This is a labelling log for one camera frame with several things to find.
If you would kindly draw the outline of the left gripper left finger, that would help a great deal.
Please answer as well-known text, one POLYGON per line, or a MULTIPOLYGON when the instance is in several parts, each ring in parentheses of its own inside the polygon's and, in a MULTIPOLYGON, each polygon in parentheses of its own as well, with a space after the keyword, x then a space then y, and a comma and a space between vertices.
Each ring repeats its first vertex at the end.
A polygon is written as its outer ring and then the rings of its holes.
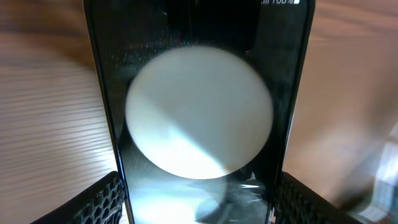
POLYGON ((112 171, 32 224, 119 224, 123 203, 123 183, 112 171))

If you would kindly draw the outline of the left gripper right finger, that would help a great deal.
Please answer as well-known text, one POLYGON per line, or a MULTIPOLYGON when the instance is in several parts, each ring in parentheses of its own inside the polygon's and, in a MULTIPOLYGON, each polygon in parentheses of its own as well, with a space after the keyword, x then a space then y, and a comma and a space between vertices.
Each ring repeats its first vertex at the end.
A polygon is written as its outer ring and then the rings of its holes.
POLYGON ((273 197, 276 224, 360 224, 287 172, 273 197))

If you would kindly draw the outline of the black flip smartphone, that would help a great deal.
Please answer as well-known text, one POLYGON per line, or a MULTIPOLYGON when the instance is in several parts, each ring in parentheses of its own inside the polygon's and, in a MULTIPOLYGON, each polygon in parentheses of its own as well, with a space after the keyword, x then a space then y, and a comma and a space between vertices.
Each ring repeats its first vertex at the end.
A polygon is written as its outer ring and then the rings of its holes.
POLYGON ((129 223, 269 223, 315 1, 83 7, 129 223))

